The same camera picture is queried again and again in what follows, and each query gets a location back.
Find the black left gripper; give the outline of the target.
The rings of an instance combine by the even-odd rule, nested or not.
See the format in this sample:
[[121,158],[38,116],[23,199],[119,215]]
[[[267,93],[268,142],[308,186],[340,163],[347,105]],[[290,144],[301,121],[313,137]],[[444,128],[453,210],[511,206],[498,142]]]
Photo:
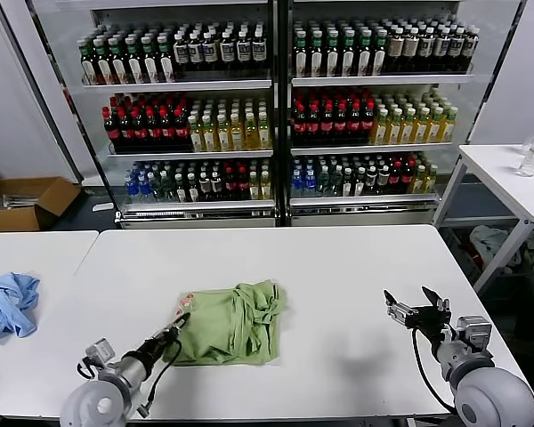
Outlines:
[[180,330],[186,326],[190,319],[190,313],[185,312],[178,317],[170,327],[164,328],[147,339],[144,350],[151,359],[160,359],[167,347],[177,341]]

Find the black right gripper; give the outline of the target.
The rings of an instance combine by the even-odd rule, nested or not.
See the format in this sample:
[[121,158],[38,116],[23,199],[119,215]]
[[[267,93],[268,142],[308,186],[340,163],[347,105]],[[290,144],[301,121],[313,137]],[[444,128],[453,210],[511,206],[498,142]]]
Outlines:
[[407,329],[420,331],[430,342],[442,342],[443,330],[451,319],[449,299],[441,298],[426,286],[422,291],[429,305],[412,308],[384,290],[387,315]]

